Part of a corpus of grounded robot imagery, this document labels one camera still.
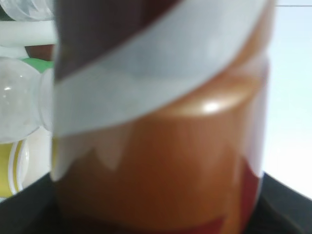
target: clear plastic bottle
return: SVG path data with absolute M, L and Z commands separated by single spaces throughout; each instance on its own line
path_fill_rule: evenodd
M 53 0 L 0 0 L 1 7 L 16 21 L 52 20 Z
M 18 59 L 0 58 L 0 143 L 51 130 L 52 69 L 40 74 Z

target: yellow cup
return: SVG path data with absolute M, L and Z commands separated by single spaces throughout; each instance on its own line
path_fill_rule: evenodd
M 0 197 L 7 198 L 22 190 L 28 160 L 26 140 L 0 145 Z

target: dark brown label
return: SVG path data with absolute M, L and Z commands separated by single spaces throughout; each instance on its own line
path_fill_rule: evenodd
M 181 0 L 57 0 L 56 79 L 123 44 Z

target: white background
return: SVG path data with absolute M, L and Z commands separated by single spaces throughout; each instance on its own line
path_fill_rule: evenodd
M 312 198 L 312 0 L 280 0 L 273 41 L 267 173 Z

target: jar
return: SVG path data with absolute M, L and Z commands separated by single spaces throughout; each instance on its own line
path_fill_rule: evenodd
M 51 172 L 70 227 L 241 233 L 261 187 L 274 2 L 75 2 L 56 4 Z

